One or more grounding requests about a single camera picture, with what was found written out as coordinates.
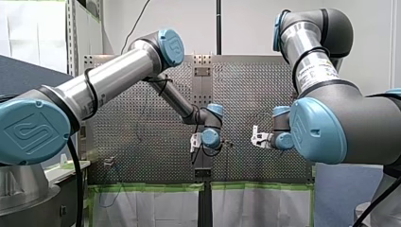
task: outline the perforated metal panel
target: perforated metal panel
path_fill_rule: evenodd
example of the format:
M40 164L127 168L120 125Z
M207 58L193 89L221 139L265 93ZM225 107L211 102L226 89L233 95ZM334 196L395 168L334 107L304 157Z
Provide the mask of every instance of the perforated metal panel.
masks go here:
M234 144L214 160L218 181L305 183L311 167L296 150L254 147L253 125L272 128L272 109L292 102L291 69L279 57L214 56L213 98L224 106L222 135Z
M94 67L113 56L88 56ZM253 147L252 128L271 128L271 110L291 103L289 67L279 57L214 56L213 99L224 106L223 137L234 144L213 164L214 181L264 181L307 183L311 167L292 150L281 153ZM174 84L191 98L193 60L166 71ZM185 126L178 115L144 82L109 102L87 124L89 183L194 181L189 138L194 126ZM117 170L103 165L115 157Z

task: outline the industrial robot arm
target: industrial robot arm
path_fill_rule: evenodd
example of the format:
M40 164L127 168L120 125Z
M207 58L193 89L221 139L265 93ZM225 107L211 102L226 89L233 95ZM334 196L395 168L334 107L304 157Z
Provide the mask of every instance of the industrial robot arm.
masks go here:
M272 133L254 130L256 146L295 147L307 160L326 164L401 163L397 90L365 97L355 84L339 78L352 42L351 23L338 10L279 15L274 49L290 64L299 96L291 107L273 110Z
M56 155L82 121L140 80L150 85L185 124L205 125L202 143L220 147L222 107L197 111L159 75L183 61L183 42L173 30L161 30L131 44L130 51L58 87L43 86L0 104L0 164L33 165Z

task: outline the wire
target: wire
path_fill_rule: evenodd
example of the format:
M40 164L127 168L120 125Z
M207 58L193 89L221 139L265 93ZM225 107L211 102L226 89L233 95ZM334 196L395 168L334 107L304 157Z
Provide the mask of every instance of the wire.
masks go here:
M163 86L162 90L160 90L160 92L159 92L159 96L161 96L162 93L165 91L167 84L168 84L169 82L173 82L172 79L169 79L169 78L168 78L168 75L167 75L167 74L165 74L165 78L164 78L164 79L156 79L156 80L153 80L153 79L150 79L150 78L146 78L146 79L144 79L144 81L146 81L146 82L153 82L153 83L155 83L155 82L165 82L165 85Z
M281 11L280 17L278 19L278 27L277 27L277 29L278 29L278 38L277 38L278 39L278 41L277 41L278 42L278 48L280 49L280 53L283 56L283 59L286 61L286 63L289 63L289 61L288 61L286 55L283 52L283 45L281 44L281 23L283 22L284 16L288 12L291 12L291 11L288 10L288 9L284 9L283 11Z
M123 45L123 47L121 48L121 55L124 53L124 49L125 49L125 47L127 46L128 39L130 38L130 35L132 35L132 33L133 33L133 31L135 30L136 26L138 25L139 20L141 20L142 14L144 14L144 11L145 11L145 9L147 8L149 2L150 2L150 0L148 0L148 1L145 3L144 7L142 8L141 13L140 13L139 16L138 16L138 19L136 19L135 25L133 26L131 32L128 34L128 36L127 36L127 38L126 38L126 41L124 42L124 45Z
M9 101L10 99L13 99L17 96L18 95L0 95L0 103Z
M201 150L203 151L204 155L206 155L207 157L211 157L212 158L212 157L218 156L221 153L222 148L217 149L217 152L215 152L213 154L207 153L206 150L204 150L204 146L203 145L201 145Z
M104 204L101 203L102 192L101 192L101 191L97 191L97 193L100 194L100 195L99 195L99 206L100 206L101 208L109 208L109 207L112 207L112 206L115 204L115 201L117 201L117 198L118 198L118 196L120 195L121 189L122 189L123 186L124 186L123 181L121 180L121 174L120 174L120 171L118 170L118 167L117 167L117 166L114 166L114 169L115 169L115 171L117 172L118 179L120 180L120 187L118 188L117 195L114 197L112 203L110 203L110 204L108 204L108 205L104 205ZM103 179L103 182L105 182L105 180L106 180L106 178L107 178L107 174L108 174L109 171L106 172L105 177L104 177L104 179Z
M87 120L87 119L93 117L93 116L97 113L97 109L98 109L99 100L98 100L98 98L97 98L96 89L95 89L95 87L94 87L94 84L92 84L92 82L89 80L89 76L88 76L89 71L91 71L92 69L93 69L93 68L87 68L87 69L84 71L83 75L85 76L86 85L88 85L89 89L91 89L92 96L94 96L94 101L92 102L92 103L94 104L94 106L92 107L92 112L91 112L91 114L90 114L89 116L83 118L82 120Z
M70 150L71 157L74 163L74 169L76 171L77 176L77 221L76 226L82 225L82 213L83 213L83 180L82 180L82 172L80 171L79 158L77 156L76 149L74 147L73 141L71 137L68 138L68 149Z
M362 215L357 219L354 223L353 227L360 227L362 222L368 215L377 207L382 201L384 201L399 185L401 184L401 177L397 178L397 180L392 183L377 199L375 199L366 210L362 213Z
M201 150L201 147L202 147L202 146L203 146L203 144L200 144L200 146L198 147L197 152L195 153L195 158L192 160L192 165L194 165L195 162L197 161L197 159L198 159L198 154L200 153L200 150Z
M200 125L200 108L197 105L192 104L192 106L197 109L197 111L195 112L195 123L197 124L197 126L195 127L194 133L198 132L198 127Z

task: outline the blue logo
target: blue logo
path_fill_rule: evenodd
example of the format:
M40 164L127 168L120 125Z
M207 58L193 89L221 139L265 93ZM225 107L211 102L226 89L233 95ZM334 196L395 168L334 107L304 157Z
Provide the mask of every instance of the blue logo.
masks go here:
M26 154L34 153L60 136L42 113L16 121L5 128L5 133Z
M305 131L304 124L302 123L301 117L296 115L294 120L294 124L291 127L291 133L293 134L293 138L295 141L301 145L303 139L303 133Z
M181 50L181 45L180 45L180 38L174 36L168 39L168 44L169 47L174 53L177 55L181 55L183 51Z

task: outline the blue joint cap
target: blue joint cap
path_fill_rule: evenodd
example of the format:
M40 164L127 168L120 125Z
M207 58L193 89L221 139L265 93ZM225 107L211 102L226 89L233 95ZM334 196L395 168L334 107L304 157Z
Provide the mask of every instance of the blue joint cap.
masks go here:
M219 104L210 103L209 105L207 105L207 110L217 114L220 117L223 117L223 106L221 106Z
M291 149L294 148L294 142L292 136L288 132L279 134L275 140L275 146L279 149Z
M280 31L278 30L280 24L283 22L283 19L286 17L287 12L284 13L283 17L281 18L280 21L280 15L278 14L274 23L274 35L273 35L273 50L276 52L280 52L280 46L279 46L279 41L280 41Z
M347 141L341 123L319 100L303 97L291 106L289 116L295 148L307 160L339 164L347 154Z
M13 99L0 104L0 163L46 161L65 147L70 130L68 117L50 102Z
M278 30L278 26L279 26L279 19L280 19L280 15L277 15L275 23L274 23L274 37L273 37L273 50L276 52L280 51L280 47L278 45L278 35L279 35L279 30Z
M214 129L206 129L201 134L201 142L207 148L218 148L220 146L220 133Z
M386 92L387 94L395 94L401 96L401 88L393 88Z
M171 67L180 65L185 53L180 36L172 29L160 30L158 36L160 51L167 64Z
M277 106L274 107L273 109L273 117L281 115L281 114L286 114L290 110L289 106Z

